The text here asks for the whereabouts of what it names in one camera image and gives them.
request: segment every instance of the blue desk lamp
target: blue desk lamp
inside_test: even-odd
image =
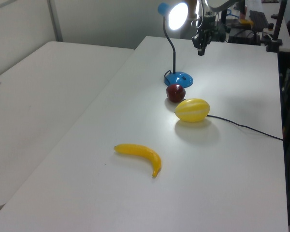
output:
[[[161,3],[158,6],[158,12],[159,14],[163,16],[163,31],[164,31],[165,37],[168,39],[173,49],[173,72],[169,70],[164,75],[164,83],[167,86],[170,86],[172,84],[179,84],[184,88],[189,87],[193,83],[192,77],[185,72],[175,71],[176,52],[175,52],[174,45],[171,42],[170,37],[166,33],[166,29],[165,29],[166,18],[168,19],[170,29],[172,30],[179,29],[187,19],[188,6],[184,2],[179,3],[173,7],[169,6],[166,3]]]

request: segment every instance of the red apple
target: red apple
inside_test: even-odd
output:
[[[166,88],[166,95],[171,102],[181,102],[185,94],[185,89],[179,84],[172,84]]]

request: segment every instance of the toy banana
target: toy banana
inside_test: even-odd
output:
[[[156,177],[161,169],[161,159],[159,155],[147,146],[138,144],[119,144],[114,147],[118,153],[141,156],[151,161],[154,171],[153,177]]]

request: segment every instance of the toy melon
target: toy melon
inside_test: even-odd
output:
[[[192,98],[179,103],[175,114],[185,122],[198,122],[208,115],[209,109],[209,104],[203,99]]]

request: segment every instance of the white tabletop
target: white tabletop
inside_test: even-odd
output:
[[[132,52],[49,42],[0,76],[0,208]]]
[[[186,98],[282,136],[276,54],[212,42],[200,57],[190,40],[173,43],[178,71],[194,77]],[[3,207],[0,231],[287,232],[282,141],[219,119],[179,121],[163,83],[171,68],[167,40],[146,37]],[[154,149],[157,178],[114,152],[120,143]]]

